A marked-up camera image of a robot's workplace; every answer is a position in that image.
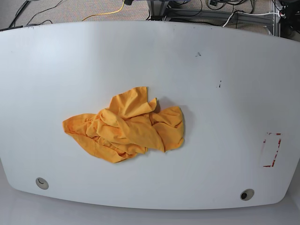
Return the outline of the right table grommet hole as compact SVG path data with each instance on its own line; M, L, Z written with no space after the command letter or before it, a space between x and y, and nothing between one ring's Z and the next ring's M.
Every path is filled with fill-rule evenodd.
M255 192L253 189L246 189L240 194L240 199L242 201L248 201L254 196Z

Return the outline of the table grommet hole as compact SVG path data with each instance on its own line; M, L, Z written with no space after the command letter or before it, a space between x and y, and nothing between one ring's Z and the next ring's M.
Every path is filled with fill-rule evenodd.
M254 196L255 192L253 189L246 189L240 194L240 199L242 201L248 201Z
M43 178L36 178L36 185L42 190L47 190L49 188L48 182Z

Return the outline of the orange t-shirt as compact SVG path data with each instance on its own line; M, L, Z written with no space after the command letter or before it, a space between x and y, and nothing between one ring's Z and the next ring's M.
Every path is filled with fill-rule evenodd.
M87 153L118 163L148 149L161 152L184 142L181 108L156 112L157 99L148 100L147 87L135 87L112 97L109 107L97 114L79 114L63 121L64 132Z

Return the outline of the left table grommet hole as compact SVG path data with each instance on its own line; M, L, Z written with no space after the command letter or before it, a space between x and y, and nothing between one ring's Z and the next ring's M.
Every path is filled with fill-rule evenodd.
M49 188L48 182L43 178L36 178L36 185L42 190L47 190Z

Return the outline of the aluminium frame rail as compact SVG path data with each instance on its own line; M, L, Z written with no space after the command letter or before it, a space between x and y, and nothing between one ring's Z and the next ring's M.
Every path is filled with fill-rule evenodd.
M146 1L151 20L167 21L171 19L177 20L213 20L222 21L224 26L230 22L240 22L261 26L276 26L276 12L269 12L264 14L249 14L241 10L234 10L233 12L224 12L217 10L200 9L182 9L169 8L169 0L148 0Z

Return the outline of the red tape rectangle marking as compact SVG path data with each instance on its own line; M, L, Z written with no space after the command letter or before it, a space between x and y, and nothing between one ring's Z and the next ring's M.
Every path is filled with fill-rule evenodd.
M262 145L260 166L270 168L275 165L281 141L281 133L269 132L266 134Z

